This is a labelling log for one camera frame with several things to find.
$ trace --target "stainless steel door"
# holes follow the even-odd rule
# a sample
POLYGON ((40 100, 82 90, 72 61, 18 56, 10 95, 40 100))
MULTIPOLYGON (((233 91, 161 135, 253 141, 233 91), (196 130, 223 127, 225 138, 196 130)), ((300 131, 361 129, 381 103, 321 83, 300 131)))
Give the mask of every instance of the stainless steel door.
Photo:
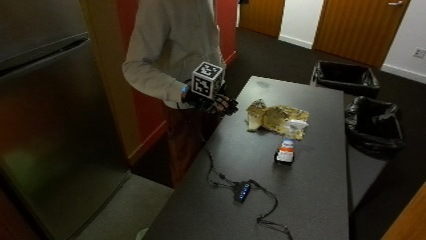
POLYGON ((78 0, 0 1, 0 62, 84 32, 78 0))
POLYGON ((124 180, 125 155, 90 39, 47 48, 0 63, 0 173, 50 237, 68 239, 124 180))

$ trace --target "man's hand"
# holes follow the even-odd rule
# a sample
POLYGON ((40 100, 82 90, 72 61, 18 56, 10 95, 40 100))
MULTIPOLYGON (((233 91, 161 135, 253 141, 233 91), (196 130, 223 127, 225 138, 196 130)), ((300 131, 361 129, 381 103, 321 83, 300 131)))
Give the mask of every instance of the man's hand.
POLYGON ((231 116, 239 111, 239 102, 228 97, 224 94, 224 91, 219 92, 220 93, 213 96, 213 99, 211 99, 188 90, 187 93, 183 94, 183 102, 187 102, 204 112, 217 113, 221 116, 225 114, 231 116))

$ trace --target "sleeve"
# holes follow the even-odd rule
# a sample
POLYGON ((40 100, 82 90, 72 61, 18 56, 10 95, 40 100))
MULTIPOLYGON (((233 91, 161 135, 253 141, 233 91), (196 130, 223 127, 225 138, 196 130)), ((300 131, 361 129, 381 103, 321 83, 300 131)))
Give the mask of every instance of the sleeve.
POLYGON ((185 84, 155 68, 171 31, 161 0, 141 0, 129 41, 123 73, 141 93, 165 101, 181 102, 185 84))

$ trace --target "plastic bag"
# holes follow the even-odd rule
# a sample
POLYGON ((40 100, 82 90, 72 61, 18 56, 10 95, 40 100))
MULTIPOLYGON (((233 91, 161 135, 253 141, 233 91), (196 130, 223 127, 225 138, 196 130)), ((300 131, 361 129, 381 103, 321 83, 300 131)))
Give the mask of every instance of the plastic bag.
POLYGON ((388 158, 404 148, 398 107, 368 97, 357 97, 345 110, 349 144, 374 158, 388 158))

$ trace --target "trash bin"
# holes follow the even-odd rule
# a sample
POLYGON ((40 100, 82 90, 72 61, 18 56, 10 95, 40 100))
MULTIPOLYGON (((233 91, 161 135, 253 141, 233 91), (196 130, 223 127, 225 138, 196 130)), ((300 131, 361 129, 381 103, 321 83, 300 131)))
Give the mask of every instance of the trash bin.
POLYGON ((346 94, 377 98, 380 83, 370 68, 328 61, 319 61, 312 81, 346 94))
POLYGON ((368 156, 386 159, 404 148, 396 104, 365 96, 357 97, 345 110, 349 144, 368 156))

